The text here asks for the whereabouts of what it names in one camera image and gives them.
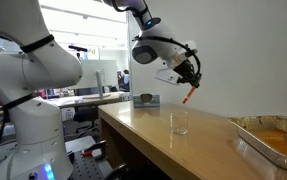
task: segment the wooden countertop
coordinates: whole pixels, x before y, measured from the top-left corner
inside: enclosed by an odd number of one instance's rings
[[[185,135],[171,132],[175,110],[189,113]],[[287,170],[243,141],[226,118],[172,105],[134,108],[131,101],[99,106],[99,115],[173,179],[177,166],[186,170],[182,179],[287,179]]]

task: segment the baking tray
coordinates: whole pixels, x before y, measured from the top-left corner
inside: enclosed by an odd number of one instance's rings
[[[237,126],[237,131],[240,137],[251,144],[255,149],[266,156],[274,164],[287,169],[287,152],[284,153],[283,150],[287,148],[287,117],[230,117],[228,120]],[[272,132],[274,130],[282,130],[284,135],[274,134],[273,136],[267,135],[267,137],[262,137],[263,131]],[[270,138],[271,142],[277,140],[278,143],[285,143],[286,146],[280,146],[280,144],[277,146],[276,144],[268,142],[268,138]]]

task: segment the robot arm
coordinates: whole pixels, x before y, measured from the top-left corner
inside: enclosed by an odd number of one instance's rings
[[[174,35],[162,20],[152,17],[144,0],[103,0],[103,2],[113,6],[118,12],[131,11],[135,17],[141,31],[139,36],[134,38],[136,42],[132,48],[132,55],[138,63],[148,64],[160,57],[168,68],[159,70],[156,78],[171,84],[190,83],[195,88],[199,87],[202,77],[201,63],[195,55],[197,50],[194,42],[185,45],[176,42]],[[196,72],[188,60],[192,56],[198,66]]]

